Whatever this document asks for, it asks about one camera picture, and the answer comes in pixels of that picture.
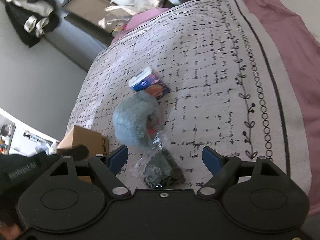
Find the person's left hand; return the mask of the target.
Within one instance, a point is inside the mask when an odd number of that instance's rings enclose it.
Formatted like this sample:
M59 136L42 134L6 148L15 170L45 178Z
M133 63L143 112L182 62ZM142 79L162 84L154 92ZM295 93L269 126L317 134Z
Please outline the person's left hand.
M13 240L20 236L21 230L18 225L8 226L4 222L0 224L0 237L3 240Z

